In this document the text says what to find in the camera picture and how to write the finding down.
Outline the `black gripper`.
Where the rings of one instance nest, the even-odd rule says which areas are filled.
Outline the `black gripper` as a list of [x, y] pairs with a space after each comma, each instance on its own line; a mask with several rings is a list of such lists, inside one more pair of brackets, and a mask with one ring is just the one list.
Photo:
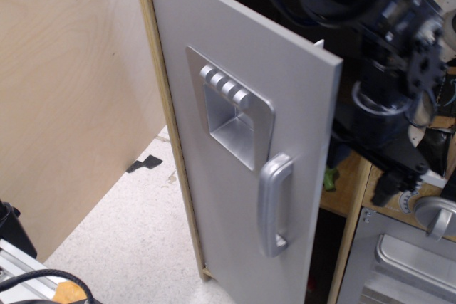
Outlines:
[[414, 191], [422, 184], [429, 163], [410, 141], [406, 117], [410, 103], [398, 108], [370, 108], [355, 100], [336, 103], [331, 132], [331, 166], [353, 150], [383, 171], [371, 203], [385, 206], [398, 192]]

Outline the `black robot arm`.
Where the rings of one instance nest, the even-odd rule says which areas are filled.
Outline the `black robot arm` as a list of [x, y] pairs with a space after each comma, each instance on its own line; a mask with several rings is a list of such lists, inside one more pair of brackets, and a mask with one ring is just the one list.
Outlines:
[[429, 171], [410, 141], [410, 127], [425, 127], [437, 114], [435, 89], [445, 80], [440, 42], [443, 19], [434, 0], [300, 0], [298, 16], [270, 0], [299, 26], [348, 27], [361, 37], [359, 79], [350, 103], [333, 119], [328, 163], [348, 146], [381, 169], [371, 199], [385, 206], [399, 192], [419, 188]]

